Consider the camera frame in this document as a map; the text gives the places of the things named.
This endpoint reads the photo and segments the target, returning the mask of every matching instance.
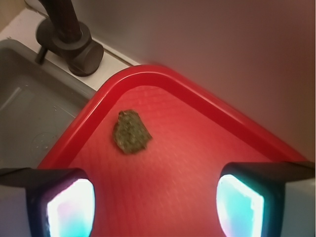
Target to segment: faucet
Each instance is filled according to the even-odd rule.
[[[35,61],[42,64],[48,50],[63,57],[76,76],[93,74],[103,57],[103,47],[91,38],[89,28],[79,22],[71,0],[39,0],[50,19],[43,20],[36,39],[41,45]]]

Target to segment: red plastic tray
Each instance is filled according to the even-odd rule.
[[[129,156],[112,139],[127,109],[153,137]],[[223,166],[281,160],[305,159],[178,73],[143,65],[112,76],[39,168],[87,172],[96,192],[92,236],[223,236],[215,202]]]

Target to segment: sink basin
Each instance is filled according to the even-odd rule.
[[[36,168],[95,91],[15,40],[0,42],[0,168]]]

